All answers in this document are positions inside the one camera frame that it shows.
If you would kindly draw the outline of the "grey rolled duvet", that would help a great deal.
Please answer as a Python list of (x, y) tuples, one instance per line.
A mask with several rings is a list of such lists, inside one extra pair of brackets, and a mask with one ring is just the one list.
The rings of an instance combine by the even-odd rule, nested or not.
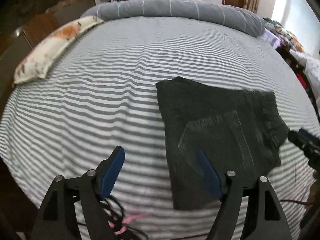
[(263, 18), (231, 5), (219, 5), (202, 0), (128, 0), (101, 3), (82, 15), (97, 16), (104, 21), (130, 17), (180, 17), (211, 22), (241, 31), (253, 37), (265, 32)]

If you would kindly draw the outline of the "floral white pillow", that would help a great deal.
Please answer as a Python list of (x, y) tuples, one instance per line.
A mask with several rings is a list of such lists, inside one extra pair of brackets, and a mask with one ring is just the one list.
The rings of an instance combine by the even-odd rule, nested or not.
[(45, 79), (60, 56), (78, 38), (104, 23), (97, 16), (86, 16), (69, 22), (42, 40), (21, 61), (14, 72), (14, 84), (21, 85), (35, 79)]

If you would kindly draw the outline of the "grey white striped bed sheet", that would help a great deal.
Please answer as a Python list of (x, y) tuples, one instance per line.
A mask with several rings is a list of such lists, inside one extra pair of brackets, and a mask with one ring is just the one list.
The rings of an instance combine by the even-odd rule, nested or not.
[(156, 83), (181, 76), (228, 89), (272, 90), (291, 129), (319, 135), (313, 106), (266, 42), (223, 25), (175, 17), (105, 22), (79, 38), (47, 77), (13, 91), (1, 120), (1, 158), (40, 206), (53, 178), (125, 150), (113, 189), (150, 239), (203, 239), (219, 210), (175, 211)]

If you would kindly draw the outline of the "dark wooden headboard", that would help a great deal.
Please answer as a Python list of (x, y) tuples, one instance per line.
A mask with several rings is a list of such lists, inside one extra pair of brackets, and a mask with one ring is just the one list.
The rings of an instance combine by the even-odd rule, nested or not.
[(1, 8), (1, 109), (18, 64), (50, 33), (94, 5), (95, 0), (11, 0)]

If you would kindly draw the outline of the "white patterned cloth cover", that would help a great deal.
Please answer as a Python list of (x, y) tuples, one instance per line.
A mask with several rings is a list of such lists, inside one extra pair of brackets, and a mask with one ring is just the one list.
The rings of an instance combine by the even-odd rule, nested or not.
[(319, 93), (319, 59), (311, 57), (307, 53), (302, 53), (290, 49), (290, 54), (303, 66), (305, 67), (305, 74), (309, 78), (311, 87)]

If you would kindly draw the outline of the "black denim pants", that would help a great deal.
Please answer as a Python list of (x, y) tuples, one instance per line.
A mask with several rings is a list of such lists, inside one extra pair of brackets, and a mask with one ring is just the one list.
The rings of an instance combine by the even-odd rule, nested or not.
[(232, 170), (250, 188), (280, 165), (288, 127), (272, 91), (207, 86), (182, 77), (156, 84), (175, 210), (221, 198)]

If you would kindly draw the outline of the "pile of clothes on bench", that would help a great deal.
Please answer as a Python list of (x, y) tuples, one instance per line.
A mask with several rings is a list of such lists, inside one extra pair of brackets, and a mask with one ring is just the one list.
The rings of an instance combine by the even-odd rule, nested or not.
[(270, 18), (263, 18), (265, 22), (265, 33), (263, 39), (267, 40), (273, 48), (287, 47), (298, 52), (304, 52), (304, 48), (297, 37), (286, 30), (279, 22)]

